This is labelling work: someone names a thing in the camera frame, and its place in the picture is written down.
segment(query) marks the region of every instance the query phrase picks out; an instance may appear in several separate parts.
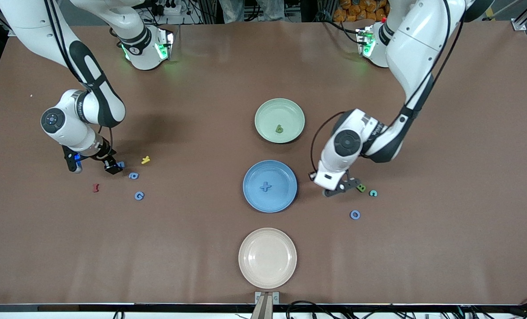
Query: green indicator light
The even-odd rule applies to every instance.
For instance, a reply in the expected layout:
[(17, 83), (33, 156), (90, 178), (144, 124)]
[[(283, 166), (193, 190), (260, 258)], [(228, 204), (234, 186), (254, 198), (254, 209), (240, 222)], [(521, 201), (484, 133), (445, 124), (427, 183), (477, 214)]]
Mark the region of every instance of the green indicator light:
[(158, 44), (155, 44), (155, 48), (156, 48), (157, 52), (159, 53), (159, 57), (160, 58), (162, 58), (162, 59), (167, 58), (167, 56), (168, 56), (167, 48), (165, 48), (163, 46), (160, 46)]
[(373, 47), (375, 47), (375, 39), (371, 39), (371, 42), (364, 47), (364, 56), (369, 57)]
[(123, 44), (121, 45), (121, 48), (123, 49), (123, 53), (125, 53), (125, 58), (129, 61), (129, 55), (127, 54), (127, 51), (125, 50)]

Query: blue plus sign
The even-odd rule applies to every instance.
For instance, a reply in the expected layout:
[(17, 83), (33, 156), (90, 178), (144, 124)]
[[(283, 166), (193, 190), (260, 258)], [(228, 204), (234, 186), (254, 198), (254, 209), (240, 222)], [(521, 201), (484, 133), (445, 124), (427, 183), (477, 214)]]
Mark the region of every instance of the blue plus sign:
[(271, 185), (269, 185), (267, 182), (263, 182), (263, 186), (261, 186), (261, 190), (263, 190), (264, 192), (267, 191), (267, 188), (270, 188)]

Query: blue plate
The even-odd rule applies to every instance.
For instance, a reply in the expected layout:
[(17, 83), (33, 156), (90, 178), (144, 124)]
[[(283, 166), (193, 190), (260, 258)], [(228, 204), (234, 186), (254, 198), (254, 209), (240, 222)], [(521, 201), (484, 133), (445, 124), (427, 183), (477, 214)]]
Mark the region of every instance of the blue plate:
[(268, 160), (251, 166), (243, 178), (243, 195), (256, 210), (276, 213), (297, 195), (297, 178), (285, 164)]

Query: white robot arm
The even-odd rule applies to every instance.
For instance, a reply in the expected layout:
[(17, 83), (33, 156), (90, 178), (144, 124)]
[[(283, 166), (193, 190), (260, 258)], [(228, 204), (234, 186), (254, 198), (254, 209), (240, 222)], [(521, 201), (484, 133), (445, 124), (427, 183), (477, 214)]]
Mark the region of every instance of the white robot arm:
[[(106, 21), (122, 43), (126, 58), (149, 70), (170, 56), (172, 33), (145, 26), (130, 6), (144, 0), (71, 0), (79, 8)], [(125, 106), (115, 93), (89, 48), (65, 22), (55, 0), (0, 0), (0, 9), (17, 38), (32, 52), (67, 67), (86, 90), (70, 89), (55, 107), (47, 109), (41, 126), (62, 145), (68, 168), (81, 172), (80, 161), (104, 162), (111, 174), (121, 171), (111, 141), (89, 126), (110, 129), (125, 117)]]
[[(380, 67), (387, 67), (386, 48), (395, 31), (403, 23), (407, 13), (415, 0), (388, 0), (391, 11), (387, 15), (385, 22), (376, 22), (373, 26), (366, 27), (365, 30), (373, 35), (374, 42), (370, 45), (358, 44), (358, 50), (362, 56), (369, 59), (372, 63)], [(482, 15), (492, 6), (494, 0), (466, 0), (466, 14), (464, 21), (470, 22)], [(359, 36), (359, 42), (367, 42), (364, 36)]]
[(150, 70), (171, 53), (173, 34), (146, 26), (131, 8), (144, 0), (70, 0), (73, 5), (104, 20), (117, 35), (126, 58), (140, 70)]
[(45, 133), (62, 145), (69, 170), (80, 172), (79, 160), (91, 157), (111, 174), (121, 171), (111, 141), (89, 124), (111, 129), (124, 119), (125, 106), (89, 48), (65, 23), (55, 0), (0, 0), (0, 9), (28, 49), (66, 66), (85, 87), (65, 92), (41, 118)]
[(431, 92), (432, 67), (466, 9), (465, 0), (417, 0), (409, 9), (385, 50), (387, 65), (403, 87), (406, 102), (391, 125), (359, 109), (340, 117), (322, 151), (317, 172), (311, 174), (326, 196), (360, 183), (350, 176), (341, 182), (359, 156), (376, 163), (397, 156), (405, 134)]

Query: green plate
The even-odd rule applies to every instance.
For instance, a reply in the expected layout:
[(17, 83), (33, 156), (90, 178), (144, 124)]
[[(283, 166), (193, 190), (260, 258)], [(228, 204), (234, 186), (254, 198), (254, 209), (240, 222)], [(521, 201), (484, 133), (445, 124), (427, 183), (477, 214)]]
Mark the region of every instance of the green plate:
[(297, 103), (288, 99), (272, 99), (255, 113), (255, 129), (273, 143), (288, 143), (297, 138), (304, 127), (304, 114)]

